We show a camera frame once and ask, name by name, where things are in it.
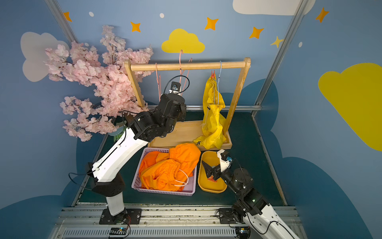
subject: green floor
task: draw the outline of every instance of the green floor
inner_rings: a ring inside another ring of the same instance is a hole
[[[202,120],[203,112],[187,112],[186,120]],[[250,113],[236,112],[233,115],[232,123],[229,129],[232,149],[230,154],[237,161],[232,165],[232,169],[242,167],[247,169],[254,180],[254,187],[263,194],[273,206],[282,206],[280,194],[276,188],[275,181],[269,169],[267,159],[261,147],[259,136],[252,121]],[[102,149],[102,157],[114,144],[113,138],[108,137],[105,146]],[[139,150],[120,170],[125,181],[126,188],[123,191],[123,200],[125,203],[140,204],[183,204],[183,205],[231,205],[235,200],[234,193],[227,188],[223,193],[215,194],[202,191],[199,185],[196,185],[196,191],[191,197],[176,196],[157,193],[143,193],[131,188],[131,183],[135,171],[138,167],[143,149]],[[85,190],[81,195],[80,202],[106,202],[104,196]]]

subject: wooden clothes rack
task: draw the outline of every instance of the wooden clothes rack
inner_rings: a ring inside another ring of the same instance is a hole
[[[230,109],[228,111],[228,115],[223,125],[223,134],[227,138],[227,141],[223,143],[222,149],[230,149],[232,147],[232,142],[230,135],[228,133],[228,129],[230,127],[233,113],[235,112],[236,105],[239,101],[239,97],[241,94],[241,90],[243,89],[243,85],[245,82],[245,78],[247,77],[248,70],[251,67],[251,58],[246,57],[242,62],[222,62],[222,69],[233,69],[233,68],[241,68],[238,82],[236,84],[235,91],[233,93]],[[127,75],[131,81],[131,86],[133,87],[135,96],[138,101],[138,105],[144,106],[145,101],[143,100],[143,96],[141,94],[141,89],[138,85],[137,79],[133,72],[139,71],[155,71],[155,64],[131,64],[130,60],[125,61],[125,68],[127,71]],[[204,62],[204,63],[183,63],[182,70],[208,70],[208,69],[220,69],[220,62]],[[180,66],[178,63],[172,64],[157,64],[157,70],[180,70]],[[177,122],[174,128],[174,131],[167,134],[165,138],[157,137],[153,141],[151,141],[148,146],[153,148],[172,148],[180,143],[192,143],[194,139],[203,135],[201,129],[202,120],[194,120],[194,121],[184,121]],[[205,151],[203,146],[198,145],[198,148],[201,151]]]

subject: yellow cloud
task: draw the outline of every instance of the yellow cloud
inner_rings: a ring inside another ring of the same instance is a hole
[[[365,144],[382,151],[382,67],[361,63],[327,72],[318,87]]]
[[[201,53],[204,48],[204,44],[199,42],[195,34],[183,29],[175,29],[168,37],[168,41],[162,43],[162,50],[167,53],[179,53],[180,50],[184,53]]]

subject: yellow plastic bin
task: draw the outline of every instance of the yellow plastic bin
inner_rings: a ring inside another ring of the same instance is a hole
[[[202,160],[200,161],[199,175],[197,178],[197,183],[199,187],[206,192],[212,193],[221,193],[227,189],[227,185],[223,179],[219,178],[216,182],[208,180],[206,172],[204,170],[202,161],[206,162],[211,167],[217,166],[220,164],[217,153],[214,151],[206,151],[202,154]]]

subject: blue wall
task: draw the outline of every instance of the blue wall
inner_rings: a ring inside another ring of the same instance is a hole
[[[93,160],[102,140],[96,135],[77,145],[62,129],[71,117],[59,103],[65,96],[91,97],[93,91],[68,81],[45,77],[31,82],[24,76],[20,39],[25,32],[50,33],[66,41],[43,0],[3,1],[0,22],[0,237],[30,233],[29,238],[47,238],[61,207],[70,205],[78,190],[68,173],[83,172],[82,165]]]
[[[320,23],[323,7],[329,14]],[[287,202],[296,206],[309,239],[380,238],[382,152],[356,135],[318,80],[359,63],[382,65],[381,9],[380,1],[316,0],[256,115]]]
[[[242,61],[244,57],[252,60],[244,86],[264,79],[271,67],[277,53],[277,47],[271,45],[276,36],[283,38],[292,16],[277,15],[245,15],[236,12],[232,7],[232,0],[142,0],[142,1],[109,1],[109,6],[100,0],[59,0],[63,12],[69,12],[72,20],[70,23],[80,42],[95,45],[99,53],[106,51],[101,46],[102,25],[114,26],[116,36],[126,39],[126,48],[139,49],[153,48],[154,55],[151,63],[177,62],[178,53],[166,53],[161,45],[168,40],[170,33],[182,28],[198,36],[206,48],[199,54],[184,54],[182,62],[188,62],[192,57],[193,62],[209,61]],[[207,17],[219,19],[216,30],[205,30]],[[132,32],[130,22],[140,23],[141,32]],[[260,38],[249,38],[253,27],[264,28]],[[233,93],[240,69],[226,69],[222,71],[219,90],[222,93]],[[162,86],[179,72],[160,72]],[[206,70],[190,71],[190,88],[183,94],[187,104],[202,104],[204,87],[211,72]],[[144,99],[158,103],[158,88],[155,74],[143,79],[139,84]],[[251,105],[256,99],[259,89],[251,94],[243,95],[250,100],[241,101],[241,104]]]

